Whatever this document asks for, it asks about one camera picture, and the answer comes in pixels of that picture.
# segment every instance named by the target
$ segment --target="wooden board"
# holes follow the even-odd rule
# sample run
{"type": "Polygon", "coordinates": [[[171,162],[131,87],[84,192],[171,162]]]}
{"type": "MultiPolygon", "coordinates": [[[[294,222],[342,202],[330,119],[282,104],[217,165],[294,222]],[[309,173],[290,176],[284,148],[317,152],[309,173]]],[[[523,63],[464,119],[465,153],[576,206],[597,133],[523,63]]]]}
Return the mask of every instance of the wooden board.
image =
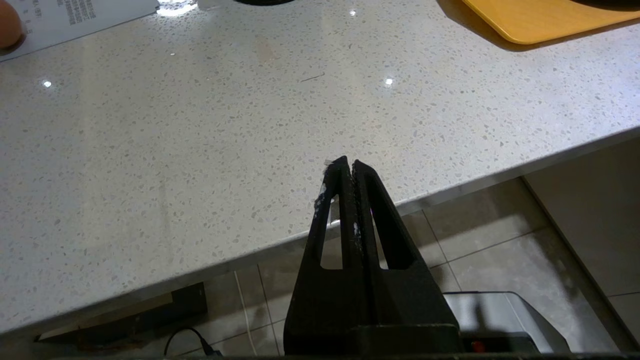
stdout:
{"type": "Polygon", "coordinates": [[[517,44],[535,44],[640,18],[640,11],[606,10],[572,0],[463,1],[517,44]]]}

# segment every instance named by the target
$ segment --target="quartz countertop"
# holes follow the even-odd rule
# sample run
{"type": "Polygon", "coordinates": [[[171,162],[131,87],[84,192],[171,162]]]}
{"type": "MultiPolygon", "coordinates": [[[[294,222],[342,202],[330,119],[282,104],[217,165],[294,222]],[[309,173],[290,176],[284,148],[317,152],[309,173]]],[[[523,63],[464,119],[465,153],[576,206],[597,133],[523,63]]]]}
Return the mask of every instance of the quartz countertop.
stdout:
{"type": "Polygon", "coordinates": [[[165,0],[0,63],[0,334],[304,237],[326,160],[406,204],[639,127],[640,25],[514,51],[451,4],[165,0]]]}

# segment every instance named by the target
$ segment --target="beige floor tile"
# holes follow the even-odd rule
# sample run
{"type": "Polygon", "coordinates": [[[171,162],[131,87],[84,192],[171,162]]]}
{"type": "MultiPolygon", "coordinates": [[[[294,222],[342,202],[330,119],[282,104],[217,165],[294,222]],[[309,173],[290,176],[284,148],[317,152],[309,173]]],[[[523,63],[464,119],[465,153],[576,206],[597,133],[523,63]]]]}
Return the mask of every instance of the beige floor tile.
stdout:
{"type": "Polygon", "coordinates": [[[303,252],[303,249],[299,249],[258,264],[272,322],[287,317],[303,252]]]}
{"type": "Polygon", "coordinates": [[[587,281],[551,228],[450,262],[463,291],[513,291],[566,338],[574,352],[617,351],[585,298],[587,281]]]}
{"type": "Polygon", "coordinates": [[[280,356],[284,355],[284,341],[282,334],[284,333],[284,320],[273,323],[273,333],[276,336],[276,342],[278,343],[278,352],[280,356]]]}
{"type": "Polygon", "coordinates": [[[438,245],[433,230],[422,211],[402,217],[404,226],[409,231],[415,246],[420,250],[424,262],[431,268],[447,262],[442,249],[438,245]]]}
{"type": "Polygon", "coordinates": [[[519,179],[424,210],[450,261],[546,225],[542,210],[519,179]]]}
{"type": "Polygon", "coordinates": [[[443,293],[460,291],[460,286],[458,286],[456,277],[453,275],[449,264],[435,266],[430,268],[429,271],[431,271],[431,276],[433,276],[433,279],[440,287],[440,291],[443,293]]]}
{"type": "MultiPolygon", "coordinates": [[[[277,356],[278,345],[276,339],[273,336],[273,330],[271,325],[255,329],[251,332],[251,339],[253,340],[253,346],[255,346],[255,352],[258,356],[277,356]]],[[[253,349],[251,348],[251,342],[247,333],[236,335],[233,338],[219,341],[215,344],[211,344],[214,350],[219,350],[223,356],[254,356],[253,349]]],[[[204,352],[202,348],[190,351],[182,354],[184,357],[203,357],[204,352]]]]}

